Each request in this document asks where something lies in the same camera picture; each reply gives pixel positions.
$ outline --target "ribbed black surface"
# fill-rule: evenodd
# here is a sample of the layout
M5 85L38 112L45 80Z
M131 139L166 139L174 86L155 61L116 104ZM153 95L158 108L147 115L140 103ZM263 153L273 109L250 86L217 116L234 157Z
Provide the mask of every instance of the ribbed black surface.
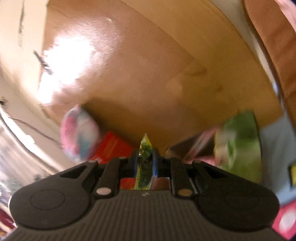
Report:
M18 228L7 241L282 241L272 229L238 233L207 221L191 201L170 191L120 191L101 199L80 221L53 231Z

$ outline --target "red box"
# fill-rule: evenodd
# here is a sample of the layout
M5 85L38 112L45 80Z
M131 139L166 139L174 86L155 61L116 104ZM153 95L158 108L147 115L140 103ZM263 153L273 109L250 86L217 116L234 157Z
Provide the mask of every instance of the red box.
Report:
M133 147L131 145L127 144L111 131L108 131L96 153L90 159L97 160L100 164L107 164L115 157L129 157L132 151Z

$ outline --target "black cable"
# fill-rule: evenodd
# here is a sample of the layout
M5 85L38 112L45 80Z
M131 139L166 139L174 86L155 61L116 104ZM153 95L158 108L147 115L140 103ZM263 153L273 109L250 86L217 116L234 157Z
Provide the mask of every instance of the black cable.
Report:
M9 119L12 119L12 120L14 120L14 121L18 121L18 122L20 122L20 123L25 124L26 126L30 127L30 128L33 129L34 131L36 131L38 134L40 134L40 135L42 135L43 137L45 137L45 138L51 140L52 142L54 142L54 143L55 143L60 149L63 149L63 148L62 148L62 144L61 144L59 141L57 141L56 139L51 138L50 136L44 134L43 132L41 132L40 130L38 130L38 129L35 128L34 126L30 125L29 123L24 122L24 121L19 120L19 119L14 119L14 118L11 118L11 117L8 117L8 118L9 118Z
M45 71L49 74L49 75L53 75L52 70L50 69L50 67L48 66L48 64L43 60L43 58L34 50L33 54L36 56L36 58L39 60L40 64L42 65L42 67L45 69Z

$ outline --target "red and white object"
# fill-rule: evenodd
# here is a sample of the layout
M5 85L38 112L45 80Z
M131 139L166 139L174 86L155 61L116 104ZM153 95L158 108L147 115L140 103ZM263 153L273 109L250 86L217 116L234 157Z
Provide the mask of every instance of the red and white object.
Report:
M272 228L287 240L296 234L296 200L280 208Z

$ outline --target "metal screw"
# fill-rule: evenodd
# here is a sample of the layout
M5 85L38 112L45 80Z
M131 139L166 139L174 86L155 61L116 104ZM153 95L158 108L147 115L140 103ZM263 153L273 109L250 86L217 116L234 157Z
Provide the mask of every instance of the metal screw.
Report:
M183 197L189 197L192 195L192 193L193 193L193 191L191 191L190 189L186 189L186 188L180 189L178 191L178 194Z
M106 196L109 195L112 192L112 190L110 188L98 188L96 192L99 195Z

